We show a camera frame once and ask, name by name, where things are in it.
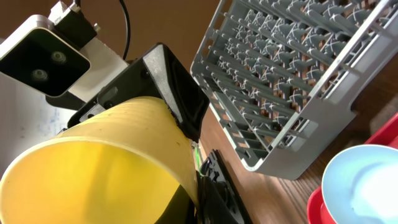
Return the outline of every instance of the black camera face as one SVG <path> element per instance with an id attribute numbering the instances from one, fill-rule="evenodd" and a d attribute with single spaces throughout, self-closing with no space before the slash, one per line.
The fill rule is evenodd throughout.
<path id="1" fill-rule="evenodd" d="M 2 60 L 0 72 L 48 96 L 65 93 L 90 62 L 49 30 L 34 29 Z"/>

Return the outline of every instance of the blue plate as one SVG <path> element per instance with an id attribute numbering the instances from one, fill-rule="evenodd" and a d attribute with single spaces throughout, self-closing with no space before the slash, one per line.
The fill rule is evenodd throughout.
<path id="1" fill-rule="evenodd" d="M 361 145 L 340 152 L 325 169 L 322 194 L 339 224 L 398 223 L 398 150 Z"/>

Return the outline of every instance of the gray dish rack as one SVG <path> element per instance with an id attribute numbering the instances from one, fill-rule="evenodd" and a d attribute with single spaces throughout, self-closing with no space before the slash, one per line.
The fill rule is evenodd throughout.
<path id="1" fill-rule="evenodd" d="M 225 3 L 191 74 L 247 170 L 297 179 L 398 51 L 398 1 Z"/>

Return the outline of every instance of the brown table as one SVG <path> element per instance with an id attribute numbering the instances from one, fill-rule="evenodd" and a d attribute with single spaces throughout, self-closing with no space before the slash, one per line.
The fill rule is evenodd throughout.
<path id="1" fill-rule="evenodd" d="M 347 147 L 362 144 L 398 112 L 398 55 L 364 89 L 353 105 L 357 117 L 297 180 L 247 171 L 209 109 L 201 133 L 208 154 L 219 149 L 254 223 L 307 223 L 307 201 L 321 184 L 330 159 Z"/>

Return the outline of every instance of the brown wall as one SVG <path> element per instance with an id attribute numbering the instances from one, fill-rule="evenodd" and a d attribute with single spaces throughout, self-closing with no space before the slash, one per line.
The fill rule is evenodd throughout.
<path id="1" fill-rule="evenodd" d="M 6 38 L 30 15 L 48 16 L 56 0 L 0 0 L 0 37 Z M 167 44 L 186 69 L 219 0 L 125 0 L 132 39 L 127 59 L 140 57 L 156 42 Z M 101 27 L 99 39 L 119 55 L 125 43 L 124 16 L 118 0 L 81 0 L 86 18 Z"/>

